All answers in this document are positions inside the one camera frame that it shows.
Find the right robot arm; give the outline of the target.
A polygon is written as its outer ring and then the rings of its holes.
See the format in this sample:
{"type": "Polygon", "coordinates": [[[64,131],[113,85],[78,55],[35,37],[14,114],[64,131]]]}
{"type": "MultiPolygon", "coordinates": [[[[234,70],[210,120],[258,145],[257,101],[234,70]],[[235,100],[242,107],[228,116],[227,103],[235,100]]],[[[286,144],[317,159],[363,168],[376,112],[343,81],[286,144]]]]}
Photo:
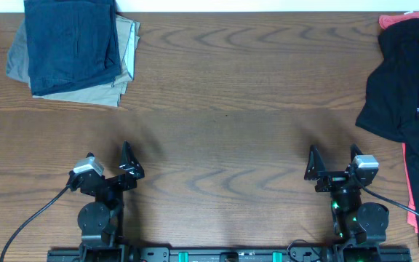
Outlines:
{"type": "Polygon", "coordinates": [[[351,162],[344,171],[329,171],[319,149],[311,146],[305,180],[316,181],[317,193],[328,193],[334,234],[340,239],[321,251],[321,261],[382,261],[380,243],[386,241],[388,208],[376,202],[362,202],[361,194],[377,175],[379,164],[372,155],[355,145],[351,162]]]}

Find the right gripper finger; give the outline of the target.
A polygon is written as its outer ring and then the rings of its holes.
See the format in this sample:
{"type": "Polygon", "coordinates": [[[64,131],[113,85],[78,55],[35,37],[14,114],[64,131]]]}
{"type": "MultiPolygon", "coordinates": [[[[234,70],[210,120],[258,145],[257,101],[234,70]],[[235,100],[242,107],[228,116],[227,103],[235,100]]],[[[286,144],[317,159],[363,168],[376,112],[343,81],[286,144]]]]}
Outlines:
{"type": "Polygon", "coordinates": [[[308,164],[306,167],[304,179],[318,180],[323,177],[327,171],[322,156],[315,145],[311,145],[308,153],[308,164]]]}
{"type": "Polygon", "coordinates": [[[351,162],[353,162],[353,161],[354,161],[354,158],[355,158],[356,156],[359,156],[359,155],[363,155],[363,153],[362,153],[362,151],[359,149],[359,147],[358,147],[355,143],[353,143],[353,144],[350,146],[350,158],[351,158],[351,162]]]}

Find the black t-shirt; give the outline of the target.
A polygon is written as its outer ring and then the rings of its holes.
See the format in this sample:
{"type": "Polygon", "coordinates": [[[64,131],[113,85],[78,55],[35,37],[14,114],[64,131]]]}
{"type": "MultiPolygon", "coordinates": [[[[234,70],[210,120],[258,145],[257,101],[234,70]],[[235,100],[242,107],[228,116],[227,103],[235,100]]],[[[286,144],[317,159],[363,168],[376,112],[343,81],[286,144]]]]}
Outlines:
{"type": "Polygon", "coordinates": [[[415,210],[419,213],[419,19],[393,24],[379,35],[383,62],[367,79],[356,126],[402,143],[415,210]]]}

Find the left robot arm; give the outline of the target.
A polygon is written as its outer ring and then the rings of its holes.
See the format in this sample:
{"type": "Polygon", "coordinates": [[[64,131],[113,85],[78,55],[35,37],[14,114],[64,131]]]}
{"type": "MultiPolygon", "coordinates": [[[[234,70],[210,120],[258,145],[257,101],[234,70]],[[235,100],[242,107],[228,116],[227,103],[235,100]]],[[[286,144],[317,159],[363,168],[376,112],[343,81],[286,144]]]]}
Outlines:
{"type": "Polygon", "coordinates": [[[89,153],[69,172],[67,187],[95,198],[78,214],[79,261],[140,260],[123,236],[124,192],[136,188],[145,172],[127,141],[122,146],[119,168],[124,171],[121,175],[106,178],[104,167],[89,153]]]}

